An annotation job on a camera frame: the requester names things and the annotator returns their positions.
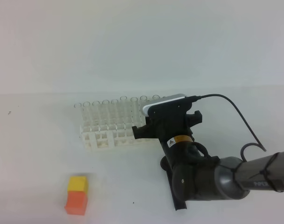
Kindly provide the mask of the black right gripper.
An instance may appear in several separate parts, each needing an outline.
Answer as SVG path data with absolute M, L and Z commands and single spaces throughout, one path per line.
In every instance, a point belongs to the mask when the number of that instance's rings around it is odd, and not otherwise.
M 135 139 L 158 139 L 162 147 L 170 148 L 179 142 L 194 142 L 191 127 L 202 123 L 202 114 L 188 114 L 192 102 L 177 100 L 149 109 L 146 124 L 133 126 Z

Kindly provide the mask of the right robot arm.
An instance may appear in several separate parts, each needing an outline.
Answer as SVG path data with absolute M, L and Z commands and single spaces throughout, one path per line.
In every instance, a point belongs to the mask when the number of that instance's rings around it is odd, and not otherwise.
M 284 152 L 246 161 L 244 157 L 211 156 L 193 138 L 191 128 L 202 114 L 188 114 L 186 99 L 147 102 L 142 106 L 146 124 L 133 127 L 136 139 L 158 139 L 176 209 L 186 201 L 240 200 L 251 190 L 284 192 Z

